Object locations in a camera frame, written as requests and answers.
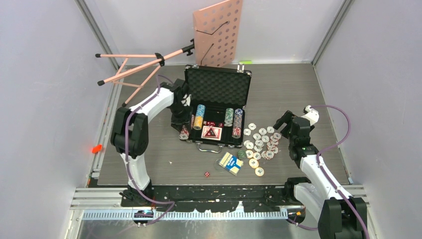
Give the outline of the red white chip stack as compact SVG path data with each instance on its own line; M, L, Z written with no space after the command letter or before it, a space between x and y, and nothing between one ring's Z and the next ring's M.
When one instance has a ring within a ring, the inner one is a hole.
M189 139L189 136L190 136L190 132L187 132L184 129L184 125L183 125L183 128L182 128L181 132L179 133L179 139L180 140L188 140Z

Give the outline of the black poker set case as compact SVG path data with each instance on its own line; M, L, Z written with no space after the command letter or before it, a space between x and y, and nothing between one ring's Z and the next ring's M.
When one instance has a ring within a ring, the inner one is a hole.
M196 144L210 144L218 147L242 148L243 130L245 128L245 107L247 104L252 72L199 65L186 65L185 81L188 94L191 95L192 114L195 115L198 105L205 106L204 120L212 121L215 126L224 123L225 111L228 108L241 109L242 120L240 136L233 137L233 127L222 126L220 140L203 136L204 129L191 129L187 141Z

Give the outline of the green poker chip stack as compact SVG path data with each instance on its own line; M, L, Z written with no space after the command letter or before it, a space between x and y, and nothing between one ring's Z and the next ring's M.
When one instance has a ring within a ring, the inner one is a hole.
M245 150L240 150L237 152L237 158L240 160L246 160L248 159L246 151Z

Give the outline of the blue playing card deck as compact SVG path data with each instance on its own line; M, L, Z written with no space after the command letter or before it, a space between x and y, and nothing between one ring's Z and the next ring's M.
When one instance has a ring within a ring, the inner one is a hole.
M219 166L236 176L244 165L244 162L241 159L238 159L236 156L232 155L231 153L226 152L223 157L218 161L218 164Z

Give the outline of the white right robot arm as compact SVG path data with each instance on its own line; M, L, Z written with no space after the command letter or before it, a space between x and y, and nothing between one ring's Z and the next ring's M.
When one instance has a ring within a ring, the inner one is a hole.
M349 193L330 172L321 151L311 143L310 133L319 119L308 106L303 116L286 111L274 124L289 141L289 156L304 177L288 178L284 198L303 204L317 220L321 239L368 239L367 204Z

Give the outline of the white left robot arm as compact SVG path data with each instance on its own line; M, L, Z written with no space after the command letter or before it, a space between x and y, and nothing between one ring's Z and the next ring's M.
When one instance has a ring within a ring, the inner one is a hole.
M128 186L135 190L133 199L141 206L152 202L151 179L145 165L145 151L149 144L149 124L163 110L169 109L171 127L177 132L190 130L192 108L188 84L177 79L173 84L162 82L140 103L115 113L110 142L124 160Z

